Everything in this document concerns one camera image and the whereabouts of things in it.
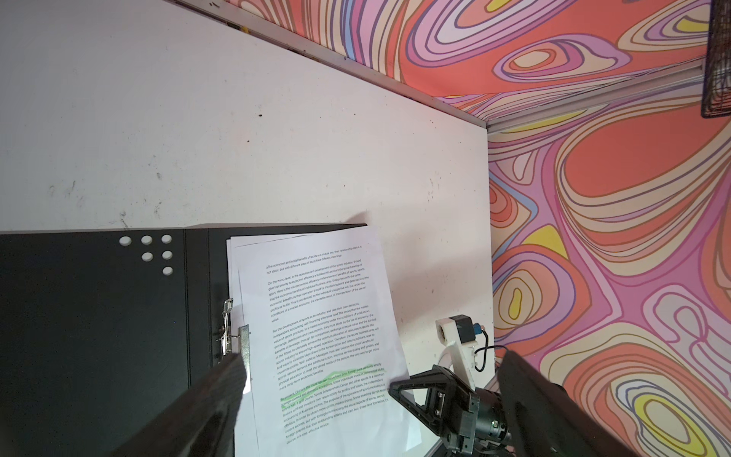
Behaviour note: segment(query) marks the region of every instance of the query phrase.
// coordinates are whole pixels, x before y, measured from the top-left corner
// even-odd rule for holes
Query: binder ring mechanism
[[[224,302],[224,324],[221,327],[221,359],[231,352],[238,352],[243,358],[244,366],[248,372],[249,370],[249,324],[238,328],[238,335],[231,334],[231,310],[233,309],[233,298],[229,298]],[[235,347],[231,343],[231,339],[236,338],[238,340],[238,350],[234,350]]]
[[[231,334],[231,310],[233,309],[233,298],[224,302],[224,325],[221,327],[221,358],[233,352],[231,338],[238,338]]]

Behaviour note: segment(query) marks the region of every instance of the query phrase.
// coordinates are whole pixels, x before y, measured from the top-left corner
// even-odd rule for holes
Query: stack of paper
[[[387,393],[408,371],[375,230],[228,247],[232,332],[249,326],[251,353],[236,456],[401,456],[418,445],[418,422]]]

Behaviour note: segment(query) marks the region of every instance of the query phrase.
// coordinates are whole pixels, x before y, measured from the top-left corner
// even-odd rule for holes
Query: psychedelic wallpaper
[[[641,456],[731,456],[731,118],[700,93],[489,135],[495,341]]]
[[[495,119],[705,56],[711,0],[229,0]]]

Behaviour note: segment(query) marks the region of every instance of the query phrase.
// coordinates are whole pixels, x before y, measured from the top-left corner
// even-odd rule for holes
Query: stain on surface
[[[74,182],[73,182],[73,183],[71,184],[71,187],[70,187],[69,189],[67,189],[67,190],[66,190],[66,198],[68,198],[68,197],[70,197],[70,196],[71,196],[71,192],[73,192],[73,191],[74,191],[74,188],[75,188],[75,187],[76,187],[76,181],[74,181]]]

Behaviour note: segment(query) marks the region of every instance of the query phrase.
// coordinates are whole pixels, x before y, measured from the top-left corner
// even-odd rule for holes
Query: white wall
[[[412,373],[492,328],[484,129],[162,0],[1,3],[0,230],[354,216]]]

